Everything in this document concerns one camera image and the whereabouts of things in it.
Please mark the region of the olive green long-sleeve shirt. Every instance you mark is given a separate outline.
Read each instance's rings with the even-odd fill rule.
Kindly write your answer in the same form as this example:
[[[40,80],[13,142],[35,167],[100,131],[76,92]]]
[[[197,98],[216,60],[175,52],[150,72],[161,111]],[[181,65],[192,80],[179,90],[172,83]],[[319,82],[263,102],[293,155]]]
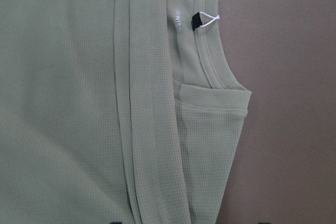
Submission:
[[[251,92],[218,0],[1,0],[1,223],[215,223]]]

